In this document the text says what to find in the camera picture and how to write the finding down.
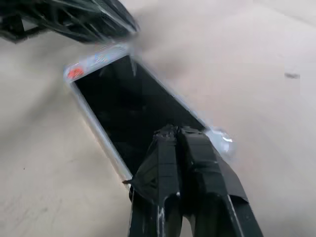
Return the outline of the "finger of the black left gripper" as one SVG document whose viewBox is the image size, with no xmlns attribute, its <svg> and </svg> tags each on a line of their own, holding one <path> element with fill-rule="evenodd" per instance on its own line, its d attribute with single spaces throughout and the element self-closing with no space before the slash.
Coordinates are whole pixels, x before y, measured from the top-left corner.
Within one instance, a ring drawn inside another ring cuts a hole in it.
<svg viewBox="0 0 316 237">
<path fill-rule="evenodd" d="M 119 26 L 124 27 L 128 32 L 137 32 L 139 30 L 133 16 L 119 0 L 92 0 L 98 9 L 105 13 L 111 20 Z"/>
<path fill-rule="evenodd" d="M 12 43 L 52 31 L 81 43 L 133 35 L 92 0 L 0 0 L 0 38 Z"/>
</svg>

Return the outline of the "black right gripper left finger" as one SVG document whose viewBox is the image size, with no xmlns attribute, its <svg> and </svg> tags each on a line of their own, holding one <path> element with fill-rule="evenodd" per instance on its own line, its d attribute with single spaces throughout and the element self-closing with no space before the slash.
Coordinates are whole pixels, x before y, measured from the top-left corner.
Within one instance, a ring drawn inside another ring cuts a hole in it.
<svg viewBox="0 0 316 237">
<path fill-rule="evenodd" d="M 156 131 L 130 185 L 132 208 L 127 237 L 180 237 L 180 182 L 175 127 Z"/>
</svg>

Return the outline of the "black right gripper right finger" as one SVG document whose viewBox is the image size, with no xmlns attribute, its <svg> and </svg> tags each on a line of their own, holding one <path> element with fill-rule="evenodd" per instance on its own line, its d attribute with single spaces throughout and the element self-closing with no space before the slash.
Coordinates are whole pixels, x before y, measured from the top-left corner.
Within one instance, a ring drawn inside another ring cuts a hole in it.
<svg viewBox="0 0 316 237">
<path fill-rule="evenodd" d="M 237 175 L 201 131 L 177 131 L 185 215 L 193 237 L 264 237 Z"/>
</svg>

